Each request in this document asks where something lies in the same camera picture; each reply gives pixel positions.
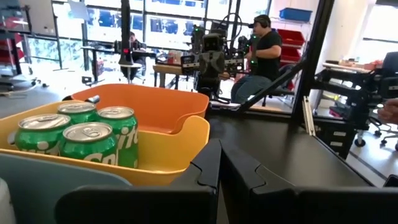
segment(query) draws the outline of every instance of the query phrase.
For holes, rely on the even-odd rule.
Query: soda can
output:
[[[94,103],[64,103],[58,107],[59,114],[68,115],[72,124],[97,121],[98,115]]]
[[[111,106],[98,111],[99,121],[109,124],[118,139],[118,165],[138,167],[138,124],[134,110]]]
[[[60,156],[116,165],[116,137],[104,123],[82,123],[63,131]]]
[[[70,125],[70,117],[63,114],[43,114],[19,122],[15,136],[17,148],[57,156],[62,132]]]

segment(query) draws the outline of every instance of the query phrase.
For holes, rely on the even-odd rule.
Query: blue box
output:
[[[310,22],[312,11],[294,8],[285,8],[279,11],[281,19]]]

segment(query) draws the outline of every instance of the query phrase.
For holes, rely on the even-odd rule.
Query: can lid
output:
[[[19,122],[22,129],[39,130],[61,127],[70,122],[70,117],[63,114],[41,114],[31,116]]]
[[[108,119],[123,119],[134,115],[134,110],[124,106],[110,106],[98,111],[98,115]]]
[[[58,107],[61,113],[83,113],[92,110],[95,110],[95,104],[89,102],[64,103]]]
[[[70,126],[63,131],[63,137],[71,141],[91,142],[104,139],[112,133],[112,127],[105,123],[90,122]]]

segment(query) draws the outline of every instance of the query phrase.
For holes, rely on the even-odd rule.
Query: floor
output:
[[[0,95],[2,95],[0,96],[0,119],[47,103],[60,101],[65,96],[87,88],[81,84],[81,76],[84,74],[87,75],[84,72],[62,70],[57,72],[35,72],[34,74],[37,74],[41,81],[48,84],[49,87],[43,88],[39,84],[32,86],[30,81],[27,82],[25,80],[31,80],[35,76],[26,75],[12,81],[16,85],[16,92],[14,94],[9,95],[6,93],[6,89],[0,88]],[[173,77],[172,75],[168,75],[166,83],[171,81]],[[118,72],[105,72],[100,78],[105,78],[105,81],[101,82],[100,85],[105,83],[126,83],[126,80]],[[145,80],[135,79],[134,83],[140,85],[144,83],[144,85],[153,86],[154,78],[152,75],[147,75]],[[221,83],[223,97],[229,98],[229,90],[232,85],[233,82],[231,80]],[[179,90],[191,91],[192,88],[192,82],[181,81],[179,84]],[[267,106],[280,108],[282,111],[291,111],[290,100],[285,98],[268,98]],[[382,138],[375,137],[373,135],[374,130],[375,128],[372,128],[364,134],[366,141],[364,147],[356,147],[353,144],[347,161],[374,185],[382,187],[388,175],[398,174],[398,152],[395,150],[397,139],[389,139],[388,143],[382,147],[380,145]]]

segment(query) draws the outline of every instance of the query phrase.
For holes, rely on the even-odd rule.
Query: wheel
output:
[[[380,137],[381,136],[381,131],[375,131],[374,135],[377,136],[377,137]]]
[[[366,141],[362,139],[361,144],[359,143],[358,139],[355,139],[354,141],[355,146],[357,147],[363,147],[366,144]]]

